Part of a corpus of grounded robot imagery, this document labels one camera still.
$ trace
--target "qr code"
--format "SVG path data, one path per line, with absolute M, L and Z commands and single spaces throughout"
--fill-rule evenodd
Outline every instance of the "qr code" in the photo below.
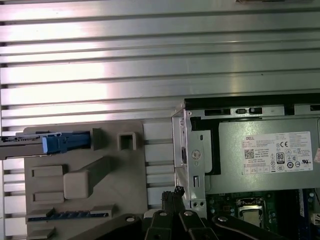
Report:
M 244 150 L 244 159 L 254 159 L 255 150 L 254 149 L 245 149 Z

